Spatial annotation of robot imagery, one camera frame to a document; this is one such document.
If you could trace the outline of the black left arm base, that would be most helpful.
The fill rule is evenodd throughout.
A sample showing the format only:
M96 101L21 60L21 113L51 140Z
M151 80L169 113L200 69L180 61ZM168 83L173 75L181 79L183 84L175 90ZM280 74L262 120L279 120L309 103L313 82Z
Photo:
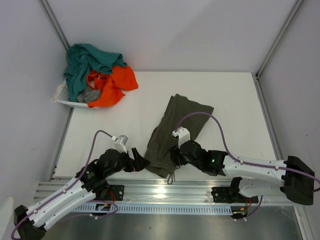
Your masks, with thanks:
M107 190L102 194L102 200L105 201L123 201L124 200L124 193L125 193L125 186L119 184L112 184L109 185Z

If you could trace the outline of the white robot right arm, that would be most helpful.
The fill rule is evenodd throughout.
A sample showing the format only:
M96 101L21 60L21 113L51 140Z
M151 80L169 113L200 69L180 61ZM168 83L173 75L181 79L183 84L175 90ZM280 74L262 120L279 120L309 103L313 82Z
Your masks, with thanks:
M226 151L205 150L193 140L172 147L169 154L176 167L190 164L209 176L231 179L228 196L212 192L215 202L241 203L251 198L257 203L259 196L285 196L295 204L314 203L315 173L298 157L266 164L250 158L235 160Z

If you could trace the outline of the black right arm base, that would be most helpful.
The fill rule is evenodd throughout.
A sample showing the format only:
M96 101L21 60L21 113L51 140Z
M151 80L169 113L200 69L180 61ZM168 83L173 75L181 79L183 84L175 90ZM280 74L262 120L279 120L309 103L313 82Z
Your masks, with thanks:
M217 186L211 188L211 195L214 203L240 203L245 204L247 200L251 200L251 203L257 204L259 198L257 196L245 197L240 194L240 190L234 187Z

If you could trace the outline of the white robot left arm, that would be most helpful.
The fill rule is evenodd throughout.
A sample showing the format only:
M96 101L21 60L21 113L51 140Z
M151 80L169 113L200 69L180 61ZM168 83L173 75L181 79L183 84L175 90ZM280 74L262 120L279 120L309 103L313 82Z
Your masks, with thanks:
M132 148L132 154L133 158L126 152L108 149L47 198L28 207L18 206L14 210L13 233L18 233L21 240L41 240L47 230L77 207L105 201L110 188L108 177L121 171L140 172L150 165L136 148Z

